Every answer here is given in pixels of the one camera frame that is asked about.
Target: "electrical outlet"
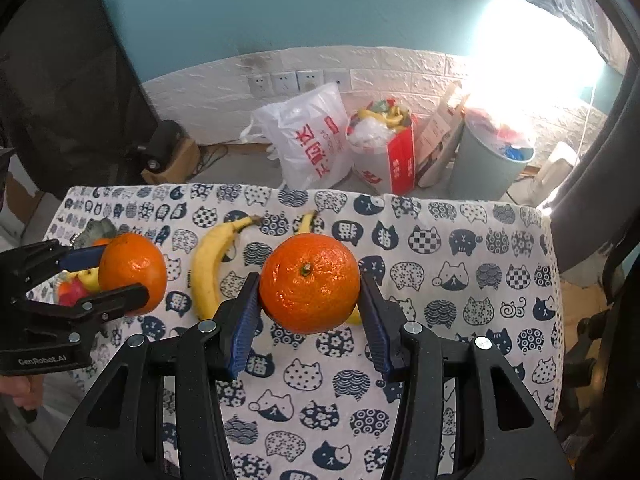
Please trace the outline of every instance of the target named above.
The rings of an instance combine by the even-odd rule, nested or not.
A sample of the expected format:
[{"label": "electrical outlet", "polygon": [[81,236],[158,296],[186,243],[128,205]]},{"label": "electrical outlet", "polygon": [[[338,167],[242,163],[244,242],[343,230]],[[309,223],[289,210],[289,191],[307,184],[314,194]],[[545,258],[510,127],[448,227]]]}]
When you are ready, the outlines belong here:
[{"label": "electrical outlet", "polygon": [[269,74],[247,76],[249,90],[254,97],[269,97],[273,95],[271,77]]},{"label": "electrical outlet", "polygon": [[351,74],[346,68],[328,68],[324,70],[324,82],[336,83],[340,92],[351,91]]},{"label": "electrical outlet", "polygon": [[276,95],[297,94],[298,79],[295,72],[274,72],[271,74],[271,86]]},{"label": "electrical outlet", "polygon": [[324,84],[322,70],[297,70],[296,76],[301,92],[308,92]]}]

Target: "tablecloth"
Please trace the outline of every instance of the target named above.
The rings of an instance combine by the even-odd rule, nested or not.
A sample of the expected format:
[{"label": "tablecloth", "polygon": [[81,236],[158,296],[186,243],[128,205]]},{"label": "tablecloth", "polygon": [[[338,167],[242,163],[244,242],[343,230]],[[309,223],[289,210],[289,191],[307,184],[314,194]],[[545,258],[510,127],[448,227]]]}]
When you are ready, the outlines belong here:
[{"label": "tablecloth", "polygon": [[[105,325],[92,366],[73,372],[87,390],[123,341],[151,340],[196,323],[189,268],[196,244],[213,225],[261,215],[243,230],[220,271],[233,298],[249,272],[293,235],[305,212],[317,210],[313,231],[343,242],[361,270],[408,319],[437,335],[494,341],[553,421],[559,402],[564,336],[550,219],[529,207],[490,202],[372,197],[334,190],[188,184],[157,187],[75,187],[47,238],[68,243],[88,219],[109,218],[119,232],[137,232],[165,257],[168,286],[150,314]],[[52,298],[52,281],[34,292]],[[298,377],[304,374],[307,381]],[[455,403],[445,387],[440,471],[450,471]],[[386,384],[370,362],[361,326],[311,336],[288,332],[262,315],[246,370],[219,383],[225,432],[238,478],[314,480],[380,477],[402,384]],[[164,449],[177,462],[175,394],[164,392]]]}]

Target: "trash can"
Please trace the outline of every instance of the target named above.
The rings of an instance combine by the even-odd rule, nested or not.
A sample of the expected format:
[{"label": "trash can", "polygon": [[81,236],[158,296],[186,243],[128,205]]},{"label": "trash can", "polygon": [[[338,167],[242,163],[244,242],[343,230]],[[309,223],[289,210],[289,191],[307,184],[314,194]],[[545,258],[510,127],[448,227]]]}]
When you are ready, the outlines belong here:
[{"label": "trash can", "polygon": [[513,160],[497,153],[479,139],[465,122],[462,140],[448,185],[454,200],[500,200],[524,167],[533,159],[533,148],[522,148],[525,160]]}]

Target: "metal screw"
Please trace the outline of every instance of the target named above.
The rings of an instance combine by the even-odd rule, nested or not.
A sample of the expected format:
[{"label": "metal screw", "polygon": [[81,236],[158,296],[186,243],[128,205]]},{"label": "metal screw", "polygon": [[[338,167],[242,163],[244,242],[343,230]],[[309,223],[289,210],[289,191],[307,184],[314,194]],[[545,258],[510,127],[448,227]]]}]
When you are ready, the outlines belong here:
[{"label": "metal screw", "polygon": [[198,323],[198,330],[203,334],[208,334],[209,332],[213,332],[216,329],[216,326],[216,322],[212,319],[205,319]]},{"label": "metal screw", "polygon": [[480,337],[476,337],[474,341],[476,342],[476,346],[482,350],[488,350],[489,348],[491,348],[491,345],[492,345],[491,340],[485,338],[482,335]]},{"label": "metal screw", "polygon": [[407,321],[404,324],[404,329],[409,334],[419,334],[420,332],[422,332],[422,325],[417,321]]},{"label": "metal screw", "polygon": [[129,336],[129,338],[127,339],[127,344],[131,347],[131,348],[135,348],[137,346],[142,345],[143,342],[145,342],[145,336],[142,334],[134,334]]}]

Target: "human hand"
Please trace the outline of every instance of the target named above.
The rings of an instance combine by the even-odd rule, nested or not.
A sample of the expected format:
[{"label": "human hand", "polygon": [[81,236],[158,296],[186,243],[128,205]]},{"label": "human hand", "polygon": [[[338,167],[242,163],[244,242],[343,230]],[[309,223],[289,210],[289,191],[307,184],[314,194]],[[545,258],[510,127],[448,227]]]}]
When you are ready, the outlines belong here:
[{"label": "human hand", "polygon": [[43,375],[0,376],[0,394],[13,397],[14,404],[25,410],[35,410],[42,405]]}]

